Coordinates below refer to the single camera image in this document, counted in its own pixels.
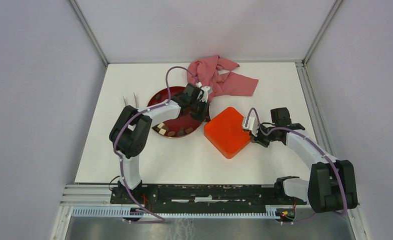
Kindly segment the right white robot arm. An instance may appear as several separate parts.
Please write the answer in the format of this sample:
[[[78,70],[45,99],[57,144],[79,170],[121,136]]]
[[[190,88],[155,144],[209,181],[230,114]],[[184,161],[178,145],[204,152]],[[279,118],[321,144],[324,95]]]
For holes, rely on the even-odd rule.
[[[355,169],[349,160],[339,160],[320,147],[300,123],[293,123],[286,107],[270,111],[271,123],[261,122],[255,108],[242,121],[251,142],[267,148],[272,142],[281,142],[291,149],[309,168],[308,180],[298,176],[280,177],[273,190],[279,204],[293,197],[310,204],[315,213],[338,212],[345,214],[355,209],[358,194]]]

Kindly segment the round dark red plate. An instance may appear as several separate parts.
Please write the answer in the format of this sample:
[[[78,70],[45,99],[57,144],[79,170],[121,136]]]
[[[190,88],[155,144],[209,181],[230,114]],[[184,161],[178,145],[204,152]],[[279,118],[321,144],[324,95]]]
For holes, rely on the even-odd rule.
[[[168,98],[168,90],[164,88],[155,93],[149,100],[147,106],[157,105]],[[190,114],[179,116],[175,119],[166,120],[152,129],[159,135],[167,138],[180,138],[193,133],[203,124],[202,121],[195,120]]]

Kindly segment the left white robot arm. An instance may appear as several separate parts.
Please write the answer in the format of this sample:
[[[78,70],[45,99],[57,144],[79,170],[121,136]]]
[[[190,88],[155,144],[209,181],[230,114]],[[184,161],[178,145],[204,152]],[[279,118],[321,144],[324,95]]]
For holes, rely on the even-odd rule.
[[[127,105],[123,108],[109,134],[113,151],[119,157],[121,184],[125,187],[122,197],[130,204],[142,197],[138,185],[142,178],[139,173],[139,156],[144,150],[150,130],[160,123],[190,116],[199,123],[209,122],[209,95],[212,88],[200,83],[187,84],[183,91],[171,95],[160,103],[146,108]]]

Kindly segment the orange box lid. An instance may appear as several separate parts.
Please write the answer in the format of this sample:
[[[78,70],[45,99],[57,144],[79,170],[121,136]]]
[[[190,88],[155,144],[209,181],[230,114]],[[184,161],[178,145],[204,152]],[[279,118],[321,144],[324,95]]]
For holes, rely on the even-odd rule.
[[[242,128],[243,119],[244,116],[234,107],[227,107],[205,124],[203,128],[204,136],[212,145],[217,141],[251,140],[249,133]]]

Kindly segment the orange chocolate box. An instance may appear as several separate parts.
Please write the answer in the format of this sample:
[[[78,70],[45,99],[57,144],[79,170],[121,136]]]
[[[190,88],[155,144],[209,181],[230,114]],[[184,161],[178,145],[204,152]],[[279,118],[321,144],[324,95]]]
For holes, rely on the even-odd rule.
[[[226,158],[232,159],[236,156],[242,149],[244,149],[249,143],[250,139],[244,140],[222,140],[215,141],[213,143],[214,147]]]

